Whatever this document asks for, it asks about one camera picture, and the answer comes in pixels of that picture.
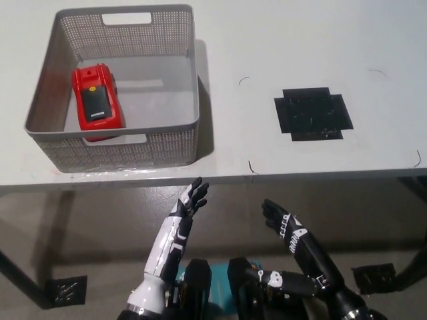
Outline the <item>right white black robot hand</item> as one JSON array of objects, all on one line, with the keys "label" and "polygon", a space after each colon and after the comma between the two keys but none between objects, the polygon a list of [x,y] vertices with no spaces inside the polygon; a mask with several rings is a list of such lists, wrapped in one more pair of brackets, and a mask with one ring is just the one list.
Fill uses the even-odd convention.
[{"label": "right white black robot hand", "polygon": [[262,209],[266,225],[278,234],[289,252],[294,255],[298,243],[304,235],[308,234],[308,230],[294,215],[269,199],[264,200]]}]

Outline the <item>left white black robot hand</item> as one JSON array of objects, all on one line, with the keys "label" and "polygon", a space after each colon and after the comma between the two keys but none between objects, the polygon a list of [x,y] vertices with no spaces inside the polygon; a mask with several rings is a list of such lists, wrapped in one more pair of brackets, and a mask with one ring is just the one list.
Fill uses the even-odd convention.
[{"label": "left white black robot hand", "polygon": [[193,216],[207,200],[208,183],[201,177],[190,183],[163,220],[144,268],[144,276],[172,282],[179,269],[193,224]]}]

